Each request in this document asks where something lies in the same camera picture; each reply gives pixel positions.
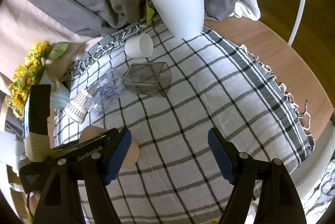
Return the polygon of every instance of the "blue gripper pad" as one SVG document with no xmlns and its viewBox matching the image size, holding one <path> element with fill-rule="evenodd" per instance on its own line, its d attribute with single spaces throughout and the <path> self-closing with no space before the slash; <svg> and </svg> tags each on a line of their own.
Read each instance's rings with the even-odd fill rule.
<svg viewBox="0 0 335 224">
<path fill-rule="evenodd" d="M 127 130 L 117 148 L 114 151 L 111 159 L 108 162 L 107 174 L 104 178 L 106 185 L 109 185 L 111 181 L 115 180 L 118 176 L 123 161 L 127 155 L 127 152 L 131 145 L 131 132 Z"/>
<path fill-rule="evenodd" d="M 221 171 L 222 177 L 232 184 L 235 180 L 234 167 L 232 161 L 229 159 L 227 152 L 224 150 L 221 142 L 217 138 L 212 129 L 208 132 L 208 145 L 212 150 L 217 165 Z"/>
</svg>

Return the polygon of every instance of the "beige round object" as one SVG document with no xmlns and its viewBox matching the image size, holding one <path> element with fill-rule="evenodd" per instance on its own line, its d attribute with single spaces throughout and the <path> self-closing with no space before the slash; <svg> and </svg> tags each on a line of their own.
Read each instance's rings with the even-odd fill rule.
<svg viewBox="0 0 335 224">
<path fill-rule="evenodd" d="M 87 126 L 82 132 L 79 137 L 79 143 L 83 143 L 85 141 L 88 141 L 90 139 L 93 139 L 94 137 L 97 137 L 98 135 L 106 132 L 106 129 L 97 127 L 97 126 Z M 132 137 L 131 138 L 131 145 L 128 150 L 128 153 L 125 157 L 125 160 L 123 161 L 123 164 L 121 168 L 130 168 L 135 165 L 135 163 L 138 160 L 139 157 L 139 148 L 137 141 Z"/>
</svg>

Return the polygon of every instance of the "vase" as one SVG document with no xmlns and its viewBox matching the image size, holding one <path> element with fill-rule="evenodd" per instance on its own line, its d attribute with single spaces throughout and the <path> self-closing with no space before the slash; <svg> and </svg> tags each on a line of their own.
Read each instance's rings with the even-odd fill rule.
<svg viewBox="0 0 335 224">
<path fill-rule="evenodd" d="M 157 12 L 172 35 L 190 39 L 204 27 L 204 0 L 152 0 Z"/>
<path fill-rule="evenodd" d="M 51 84 L 50 107 L 63 110 L 70 99 L 70 91 L 48 70 L 45 70 L 40 84 Z"/>
</svg>

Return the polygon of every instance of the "wooden floor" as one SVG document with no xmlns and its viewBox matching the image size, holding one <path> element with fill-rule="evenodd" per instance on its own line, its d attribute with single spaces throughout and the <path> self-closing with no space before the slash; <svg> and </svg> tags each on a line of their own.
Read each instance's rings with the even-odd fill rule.
<svg viewBox="0 0 335 224">
<path fill-rule="evenodd" d="M 257 0 L 261 21 L 285 41 L 300 0 Z M 292 47 L 312 69 L 335 106 L 335 0 L 306 0 Z"/>
</svg>

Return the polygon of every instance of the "artificial flower bouquet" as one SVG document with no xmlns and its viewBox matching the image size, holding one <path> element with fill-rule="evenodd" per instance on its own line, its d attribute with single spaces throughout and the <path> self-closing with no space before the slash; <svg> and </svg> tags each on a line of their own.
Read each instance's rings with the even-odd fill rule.
<svg viewBox="0 0 335 224">
<path fill-rule="evenodd" d="M 6 104 L 13 109 L 16 117 L 23 116 L 24 103 L 33 84 L 39 84 L 45 71 L 46 61 L 56 60 L 62 56 L 68 47 L 66 42 L 54 45 L 47 41 L 39 42 L 32 46 L 24 64 L 15 70 L 13 83 L 9 85 L 10 97 L 6 97 Z"/>
</svg>

